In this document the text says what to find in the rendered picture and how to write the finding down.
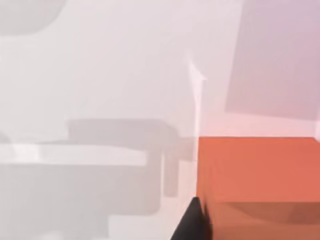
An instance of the black object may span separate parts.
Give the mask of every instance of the black object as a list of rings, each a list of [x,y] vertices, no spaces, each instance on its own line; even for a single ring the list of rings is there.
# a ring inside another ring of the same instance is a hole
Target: black object
[[[194,197],[171,240],[212,240],[213,228],[207,209],[203,213],[200,199]]]

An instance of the orange surface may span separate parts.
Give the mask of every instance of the orange surface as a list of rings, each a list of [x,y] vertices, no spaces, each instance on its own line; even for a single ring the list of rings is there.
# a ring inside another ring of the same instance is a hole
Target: orange surface
[[[197,195],[214,240],[320,239],[320,143],[202,137]]]

